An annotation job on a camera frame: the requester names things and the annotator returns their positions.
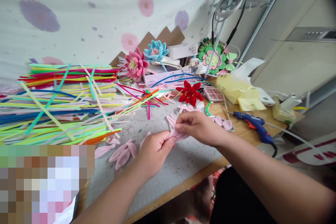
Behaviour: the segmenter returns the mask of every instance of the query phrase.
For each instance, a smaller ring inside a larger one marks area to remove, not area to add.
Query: person's left hand
[[[147,180],[154,177],[163,164],[176,142],[176,138],[169,138],[169,131],[161,131],[147,136],[134,160],[137,169]]]

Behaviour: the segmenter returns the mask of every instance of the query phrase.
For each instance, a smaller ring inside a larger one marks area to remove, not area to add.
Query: blue glue gun
[[[248,122],[248,127],[257,131],[262,143],[274,145],[273,138],[263,126],[265,123],[264,119],[240,112],[234,112],[233,115],[240,120]]]

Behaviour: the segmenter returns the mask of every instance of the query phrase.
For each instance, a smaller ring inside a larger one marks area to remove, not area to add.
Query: floral wall covering
[[[211,1],[0,0],[0,85],[15,85],[30,58],[107,65],[121,50],[134,51],[148,31],[157,36],[165,26],[179,26],[186,42],[199,42]],[[210,29],[209,21],[202,38]]]

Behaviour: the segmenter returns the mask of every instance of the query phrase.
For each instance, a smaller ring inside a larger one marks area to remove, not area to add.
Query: clothing
[[[222,172],[216,184],[216,200],[210,224],[276,223],[233,167]]]

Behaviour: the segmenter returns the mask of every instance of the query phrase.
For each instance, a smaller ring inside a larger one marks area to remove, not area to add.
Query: brown cardboard
[[[181,29],[179,28],[179,26],[176,26],[172,32],[170,32],[168,27],[166,26],[157,38],[155,38],[150,32],[147,32],[147,34],[144,36],[144,38],[141,40],[141,42],[138,45],[140,51],[143,52],[145,49],[147,49],[148,44],[151,44],[152,40],[156,40],[156,41],[160,40],[162,43],[166,43],[167,46],[175,46],[183,42],[184,35]],[[110,63],[112,67],[118,67],[119,56],[122,58],[125,58],[126,54],[123,52],[120,52],[117,55],[117,57],[115,57]]]
[[[112,62],[110,63],[110,66],[111,67],[118,67],[118,64],[119,64],[119,56],[122,57],[122,58],[125,58],[126,57],[126,54],[124,54],[123,52],[120,52],[113,60]]]
[[[145,49],[148,49],[148,44],[152,43],[152,40],[155,40],[154,36],[147,32],[147,34],[144,36],[144,38],[141,40],[140,44],[138,45],[141,52],[144,52]]]
[[[179,26],[176,26],[175,29],[171,32],[168,38],[164,38],[161,41],[166,42],[167,46],[175,46],[181,44],[184,40],[184,35]]]

